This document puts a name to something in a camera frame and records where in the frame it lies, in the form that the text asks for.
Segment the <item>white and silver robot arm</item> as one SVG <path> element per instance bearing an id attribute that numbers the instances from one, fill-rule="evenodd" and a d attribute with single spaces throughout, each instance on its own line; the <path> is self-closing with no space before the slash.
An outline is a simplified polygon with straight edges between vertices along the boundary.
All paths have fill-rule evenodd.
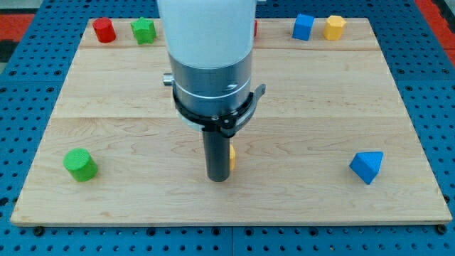
<path id="1" fill-rule="evenodd" d="M 173 97 L 195 129 L 238 110 L 250 94 L 255 0 L 158 0 Z"/>

